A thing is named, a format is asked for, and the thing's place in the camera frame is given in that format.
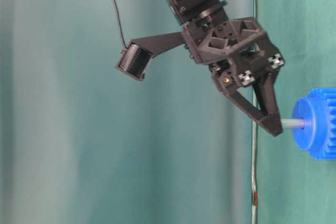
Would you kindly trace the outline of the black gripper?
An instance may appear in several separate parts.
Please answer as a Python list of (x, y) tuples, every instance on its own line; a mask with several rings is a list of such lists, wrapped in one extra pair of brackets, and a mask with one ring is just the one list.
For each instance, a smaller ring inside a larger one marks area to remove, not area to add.
[[(186, 46), (206, 65), (218, 90), (273, 136), (283, 132), (274, 83), (284, 60), (254, 18), (191, 19), (181, 23)], [(239, 92), (252, 86), (260, 109)]]

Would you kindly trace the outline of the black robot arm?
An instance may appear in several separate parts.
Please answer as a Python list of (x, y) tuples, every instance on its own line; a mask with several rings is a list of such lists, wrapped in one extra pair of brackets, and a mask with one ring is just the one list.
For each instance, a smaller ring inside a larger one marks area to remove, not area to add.
[(282, 133), (274, 84), (285, 64), (253, 17), (229, 19), (220, 0), (167, 0), (186, 48), (217, 89), (273, 136)]

